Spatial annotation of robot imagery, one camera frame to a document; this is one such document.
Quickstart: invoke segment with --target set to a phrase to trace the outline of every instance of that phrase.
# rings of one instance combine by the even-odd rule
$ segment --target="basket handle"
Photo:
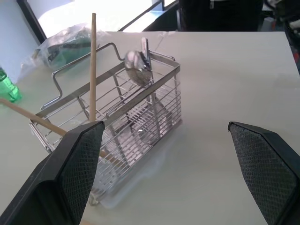
[[[113,46],[114,51],[116,52],[116,55],[117,55],[117,57],[118,57],[118,60],[120,60],[120,61],[123,61],[123,60],[124,60],[123,58],[120,57],[120,54],[119,54],[118,49],[117,49],[117,46],[116,46],[113,42],[107,43],[106,45],[97,48],[97,49],[96,49],[96,52],[99,52],[99,51],[101,51],[101,50],[107,48],[108,46]],[[82,57],[80,57],[80,58],[78,58],[78,59],[76,59],[76,60],[74,60],[74,61],[72,61],[72,62],[66,64],[66,65],[64,65],[63,67],[61,67],[60,69],[58,69],[58,70],[56,70],[56,71],[54,71],[54,72],[52,73],[52,79],[53,79],[53,82],[54,82],[54,84],[55,84],[55,86],[56,86],[56,88],[57,88],[57,90],[59,91],[60,94],[59,94],[56,98],[54,98],[54,99],[52,99],[51,101],[49,101],[49,102],[47,102],[46,104],[44,104],[44,105],[41,107],[41,110],[45,109],[46,107],[48,107],[48,106],[52,105],[53,103],[57,102],[58,100],[60,100],[61,97],[62,97],[62,95],[63,95],[63,94],[62,94],[62,89],[61,89],[60,85],[58,84],[58,82],[57,82],[57,80],[56,80],[56,75],[57,75],[58,73],[60,73],[61,71],[65,70],[66,68],[69,68],[70,66],[73,66],[73,65],[75,65],[76,63],[78,63],[78,62],[80,62],[80,61],[86,59],[86,58],[89,57],[89,56],[90,56],[90,53],[88,53],[88,54],[86,54],[86,55],[84,55],[84,56],[82,56]]]

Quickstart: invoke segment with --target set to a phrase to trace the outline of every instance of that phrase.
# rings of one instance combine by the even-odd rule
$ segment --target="wire mesh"
[[[128,102],[139,97],[146,88],[172,73],[169,80],[162,82],[134,107],[110,124],[105,122],[100,150],[107,156],[99,157],[90,195],[96,202],[129,174],[130,169],[181,121],[180,82],[176,68],[158,60],[153,60],[152,68],[153,78],[145,87],[132,82],[124,68],[96,87],[96,117],[105,122]],[[71,130],[89,122],[89,108],[89,90],[86,90],[52,110],[44,119],[64,130]],[[30,126],[49,152],[55,150],[61,136],[33,122]]]

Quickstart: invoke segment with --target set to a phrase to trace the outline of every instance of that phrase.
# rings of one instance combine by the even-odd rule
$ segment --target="white wall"
[[[38,47],[16,0],[0,0],[0,65],[13,82],[22,60]]]

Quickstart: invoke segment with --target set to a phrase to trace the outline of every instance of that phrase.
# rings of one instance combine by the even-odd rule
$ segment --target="green plastic bottle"
[[[10,102],[15,102],[22,98],[19,89],[15,86],[4,69],[0,66],[0,98],[5,98]]]

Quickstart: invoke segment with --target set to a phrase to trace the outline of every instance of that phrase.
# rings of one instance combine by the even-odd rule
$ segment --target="window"
[[[97,14],[98,29],[118,31],[153,9],[163,9],[163,0],[17,1],[37,37],[41,36],[40,42],[67,27],[90,23],[93,12]]]

